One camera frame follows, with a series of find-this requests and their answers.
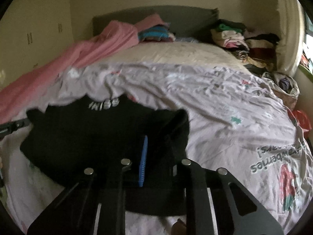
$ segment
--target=white bedsheet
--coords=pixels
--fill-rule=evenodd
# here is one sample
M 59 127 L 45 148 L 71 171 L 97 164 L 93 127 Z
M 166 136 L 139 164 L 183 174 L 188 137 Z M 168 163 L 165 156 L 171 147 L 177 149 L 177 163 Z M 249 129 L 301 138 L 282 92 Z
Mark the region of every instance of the white bedsheet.
M 155 109 L 186 109 L 190 121 L 188 157 L 207 169 L 227 168 L 278 220 L 285 233 L 312 198 L 313 158 L 302 130 L 260 78 L 226 68 L 107 65 L 102 61 L 64 73 L 45 96 L 16 119 L 24 118 L 31 107 L 44 111 L 48 104 L 66 105 L 85 93 L 96 100 L 128 93 Z M 23 231 L 62 190 L 19 150 L 30 130 L 20 129 L 0 143 L 7 205 Z M 288 176 L 293 178 L 281 183 Z M 166 234 L 175 220 L 128 212 L 126 234 Z

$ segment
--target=red bag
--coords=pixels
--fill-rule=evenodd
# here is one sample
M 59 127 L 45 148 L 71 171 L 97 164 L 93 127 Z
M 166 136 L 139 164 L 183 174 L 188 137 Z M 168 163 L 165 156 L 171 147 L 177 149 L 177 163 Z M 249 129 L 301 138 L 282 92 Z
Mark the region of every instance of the red bag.
M 303 110 L 294 110 L 292 114 L 295 116 L 298 124 L 303 130 L 303 136 L 305 139 L 309 137 L 309 133 L 312 130 L 310 119 Z

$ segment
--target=mattress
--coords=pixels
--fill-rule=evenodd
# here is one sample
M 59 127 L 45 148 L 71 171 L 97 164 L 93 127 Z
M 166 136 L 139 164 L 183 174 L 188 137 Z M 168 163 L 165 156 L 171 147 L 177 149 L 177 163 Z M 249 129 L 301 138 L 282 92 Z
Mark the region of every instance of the mattress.
M 120 51 L 101 60 L 105 63 L 169 63 L 202 66 L 205 68 L 227 67 L 250 74 L 231 53 L 205 43 L 148 42 Z
M 66 105 L 85 94 L 103 101 L 127 93 L 138 103 L 154 109 L 183 108 L 190 122 L 188 158 L 207 169 L 227 168 L 268 209 L 287 234 L 313 194 L 313 157 L 297 122 L 289 118 L 282 100 L 262 79 L 232 69 L 236 65 L 214 68 L 218 63 L 204 51 L 201 59 L 181 53 L 192 65 L 185 65 L 179 52 L 173 51 L 173 56 L 170 53 L 175 46 L 194 47 L 198 52 L 196 43 L 162 44 L 167 47 L 167 55 L 162 56 L 153 53 L 155 48 L 161 47 L 159 44 L 139 45 L 150 50 L 148 58 L 140 58 L 141 55 L 129 49 L 119 54 L 120 57 L 115 55 L 84 69 L 72 68 L 64 72 L 44 96 L 25 107 L 15 119 L 25 118 L 27 109 L 37 107 L 45 111 L 49 104 Z M 209 47 L 214 54 L 210 45 L 201 46 Z M 173 61 L 174 54 L 181 64 Z M 229 54 L 224 51 L 223 54 L 231 60 Z M 165 56 L 172 64 L 161 63 Z M 20 129 L 0 142 L 7 207 L 24 232 L 63 189 L 19 150 L 30 130 L 31 126 Z M 159 218 L 127 212 L 126 234 L 168 234 L 176 220 L 177 217 Z

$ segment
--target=gray headboard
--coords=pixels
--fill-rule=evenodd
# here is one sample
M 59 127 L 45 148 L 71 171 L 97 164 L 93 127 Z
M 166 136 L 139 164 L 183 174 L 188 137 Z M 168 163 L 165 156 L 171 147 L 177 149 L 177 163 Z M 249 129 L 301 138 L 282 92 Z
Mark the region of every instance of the gray headboard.
M 93 35 L 100 34 L 111 20 L 135 24 L 145 17 L 158 13 L 163 21 L 170 22 L 170 31 L 177 37 L 194 37 L 201 41 L 219 19 L 218 9 L 203 9 L 189 6 L 161 5 L 137 7 L 93 18 Z

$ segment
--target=blanket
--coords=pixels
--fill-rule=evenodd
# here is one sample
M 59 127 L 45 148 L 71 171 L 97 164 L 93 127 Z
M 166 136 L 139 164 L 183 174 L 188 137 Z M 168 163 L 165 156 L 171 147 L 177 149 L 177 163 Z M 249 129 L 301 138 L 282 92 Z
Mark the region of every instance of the blanket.
M 15 119 L 25 118 L 27 109 L 44 112 L 48 105 L 67 105 L 85 94 L 103 101 L 124 93 L 153 109 L 186 110 L 187 157 L 207 169 L 227 168 L 285 234 L 297 223 L 313 195 L 313 157 L 282 100 L 254 75 L 226 68 L 99 62 L 64 72 Z M 19 146 L 30 130 L 20 129 L 0 142 L 7 205 L 24 232 L 63 189 L 21 153 Z M 170 233 L 176 220 L 127 212 L 126 234 Z
M 42 95 L 68 67 L 84 67 L 139 43 L 138 32 L 165 23 L 153 14 L 136 25 L 111 21 L 103 32 L 88 41 L 73 44 L 60 57 L 22 75 L 0 92 L 0 124 L 8 122 L 34 98 Z

